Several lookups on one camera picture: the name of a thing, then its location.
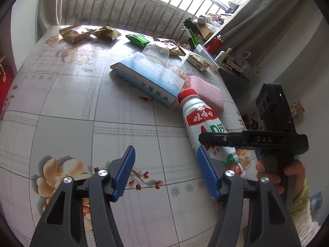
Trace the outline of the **white milk drink bottle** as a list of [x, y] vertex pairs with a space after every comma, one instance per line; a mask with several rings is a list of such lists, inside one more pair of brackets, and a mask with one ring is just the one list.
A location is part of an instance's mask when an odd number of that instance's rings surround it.
[[[182, 90], [178, 95], [178, 102], [182, 108], [186, 133], [195, 153], [198, 147], [201, 146], [198, 136], [202, 132], [226, 132], [214, 110], [200, 99], [195, 90]], [[205, 148], [210, 157], [222, 162], [225, 169], [233, 170], [241, 177], [247, 177], [245, 169], [239, 162], [235, 148], [211, 145], [206, 145]]]

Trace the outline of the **pink sponge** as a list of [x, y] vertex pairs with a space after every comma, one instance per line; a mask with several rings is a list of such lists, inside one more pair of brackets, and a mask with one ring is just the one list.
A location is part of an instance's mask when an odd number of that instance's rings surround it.
[[197, 95], [204, 101], [215, 113], [221, 117], [224, 113], [224, 101], [221, 90], [202, 80], [198, 76], [189, 76], [188, 87], [197, 92]]

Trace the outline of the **clear plastic cup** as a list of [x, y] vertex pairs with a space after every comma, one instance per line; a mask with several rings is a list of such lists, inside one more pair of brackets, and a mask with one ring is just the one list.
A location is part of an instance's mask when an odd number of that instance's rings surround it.
[[152, 63], [166, 66], [169, 58], [169, 49], [164, 43], [154, 41], [145, 46], [142, 54]]

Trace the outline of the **black snack bag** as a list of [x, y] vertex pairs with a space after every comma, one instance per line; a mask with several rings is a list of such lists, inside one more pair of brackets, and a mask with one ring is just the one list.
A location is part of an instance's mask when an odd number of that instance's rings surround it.
[[243, 122], [247, 130], [258, 130], [259, 128], [258, 122], [247, 114], [243, 115]]

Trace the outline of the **tile pattern board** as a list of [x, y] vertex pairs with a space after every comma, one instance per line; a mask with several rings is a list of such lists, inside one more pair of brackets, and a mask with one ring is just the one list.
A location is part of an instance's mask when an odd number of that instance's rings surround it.
[[291, 111], [292, 118], [295, 119], [295, 118], [299, 117], [300, 115], [302, 115], [305, 112], [305, 109], [304, 109], [301, 101], [297, 100], [290, 106], [290, 111]]

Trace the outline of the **floral tablecloth table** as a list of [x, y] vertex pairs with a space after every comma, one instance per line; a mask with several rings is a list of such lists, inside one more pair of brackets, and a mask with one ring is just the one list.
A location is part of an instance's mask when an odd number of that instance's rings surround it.
[[1, 114], [1, 207], [29, 246], [58, 182], [85, 178], [136, 149], [135, 174], [112, 204], [125, 246], [206, 246], [209, 196], [178, 104], [166, 107], [111, 66], [136, 52], [125, 36], [68, 45], [51, 27], [19, 69]]

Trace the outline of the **green plastic storage basket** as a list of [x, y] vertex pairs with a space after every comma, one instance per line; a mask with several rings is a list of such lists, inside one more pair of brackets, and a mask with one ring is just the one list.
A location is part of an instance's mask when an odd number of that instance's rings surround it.
[[241, 73], [245, 76], [248, 80], [254, 79], [258, 71], [254, 70], [249, 64], [243, 65], [241, 67]]

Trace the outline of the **white small bottle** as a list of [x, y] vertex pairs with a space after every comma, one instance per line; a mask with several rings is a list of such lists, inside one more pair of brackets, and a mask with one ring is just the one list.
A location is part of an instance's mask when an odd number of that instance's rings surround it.
[[217, 55], [217, 57], [215, 58], [215, 61], [217, 63], [219, 63], [223, 59], [224, 56], [225, 56], [225, 51], [220, 51], [219, 54]]

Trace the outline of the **cardboard tube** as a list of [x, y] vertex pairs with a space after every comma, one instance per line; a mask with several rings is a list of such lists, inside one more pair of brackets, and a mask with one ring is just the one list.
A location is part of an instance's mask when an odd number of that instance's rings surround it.
[[224, 55], [222, 61], [225, 61], [231, 52], [232, 52], [232, 48], [229, 47], [229, 48], [225, 51], [225, 55]]

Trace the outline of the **small white box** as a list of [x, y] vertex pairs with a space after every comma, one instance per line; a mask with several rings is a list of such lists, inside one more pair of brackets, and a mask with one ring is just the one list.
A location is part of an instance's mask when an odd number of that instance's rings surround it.
[[202, 56], [195, 53], [189, 54], [186, 60], [200, 72], [203, 72], [210, 67], [210, 64]]

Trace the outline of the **right grey curtain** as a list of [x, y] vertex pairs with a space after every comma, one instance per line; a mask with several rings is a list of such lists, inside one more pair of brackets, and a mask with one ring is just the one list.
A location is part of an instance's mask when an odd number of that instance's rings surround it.
[[260, 63], [303, 10], [305, 0], [248, 0], [214, 35], [224, 38], [216, 54], [227, 48], [233, 55], [250, 52]]

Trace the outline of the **grey curtain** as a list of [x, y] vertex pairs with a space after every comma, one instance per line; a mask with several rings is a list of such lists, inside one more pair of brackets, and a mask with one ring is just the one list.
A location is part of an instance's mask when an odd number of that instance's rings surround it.
[[216, 54], [227, 48], [233, 55], [250, 52], [260, 63], [303, 10], [305, 0], [248, 0], [214, 35], [224, 38]]
[[62, 19], [63, 0], [38, 0], [37, 38], [40, 39], [52, 26], [59, 26]]

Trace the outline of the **brown snack wrapper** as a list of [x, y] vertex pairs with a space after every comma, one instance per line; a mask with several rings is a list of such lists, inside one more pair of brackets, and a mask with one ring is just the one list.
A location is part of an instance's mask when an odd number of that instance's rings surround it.
[[122, 34], [115, 28], [109, 26], [103, 26], [92, 33], [95, 37], [106, 40], [113, 41], [120, 37]]

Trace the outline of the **red gift bag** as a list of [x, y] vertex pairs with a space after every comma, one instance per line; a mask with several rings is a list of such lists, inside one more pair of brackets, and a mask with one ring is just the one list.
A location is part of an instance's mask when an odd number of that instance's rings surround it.
[[4, 63], [6, 55], [1, 55], [1, 119], [14, 97], [12, 84], [15, 78], [15, 72], [7, 63]]

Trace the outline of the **left grey curtain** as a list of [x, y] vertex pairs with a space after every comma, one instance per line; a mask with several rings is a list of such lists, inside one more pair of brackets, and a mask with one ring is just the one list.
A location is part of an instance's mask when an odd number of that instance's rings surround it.
[[59, 26], [62, 19], [63, 0], [38, 0], [37, 38], [40, 39], [52, 26]]

